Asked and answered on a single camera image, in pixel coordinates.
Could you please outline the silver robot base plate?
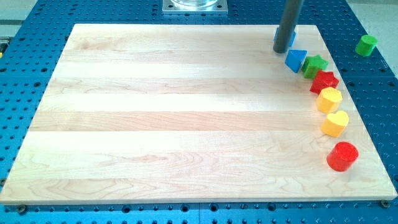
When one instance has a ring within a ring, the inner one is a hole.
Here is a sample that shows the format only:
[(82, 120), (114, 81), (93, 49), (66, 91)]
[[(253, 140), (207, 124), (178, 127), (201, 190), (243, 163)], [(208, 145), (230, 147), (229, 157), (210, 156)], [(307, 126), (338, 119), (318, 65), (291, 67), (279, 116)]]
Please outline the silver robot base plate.
[(163, 0), (164, 14), (227, 14), (227, 0)]

